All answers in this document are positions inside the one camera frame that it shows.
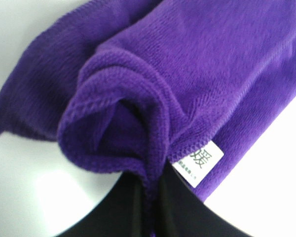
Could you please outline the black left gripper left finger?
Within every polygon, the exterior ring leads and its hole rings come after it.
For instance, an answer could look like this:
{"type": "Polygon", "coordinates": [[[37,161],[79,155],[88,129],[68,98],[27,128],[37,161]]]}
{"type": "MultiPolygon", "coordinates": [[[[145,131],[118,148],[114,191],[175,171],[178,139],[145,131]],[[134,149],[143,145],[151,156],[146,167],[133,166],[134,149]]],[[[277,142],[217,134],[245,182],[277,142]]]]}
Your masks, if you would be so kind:
{"type": "Polygon", "coordinates": [[[142,185],[124,172],[105,198],[60,237],[144,237],[142,185]]]}

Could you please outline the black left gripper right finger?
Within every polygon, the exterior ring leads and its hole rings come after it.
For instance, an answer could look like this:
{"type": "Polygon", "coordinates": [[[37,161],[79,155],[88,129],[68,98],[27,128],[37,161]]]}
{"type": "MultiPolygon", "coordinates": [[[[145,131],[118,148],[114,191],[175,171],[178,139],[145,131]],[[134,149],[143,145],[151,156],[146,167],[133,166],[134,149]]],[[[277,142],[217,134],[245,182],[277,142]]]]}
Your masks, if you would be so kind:
{"type": "Polygon", "coordinates": [[[158,237],[249,236],[200,201],[172,165],[164,167],[156,204],[158,237]]]}

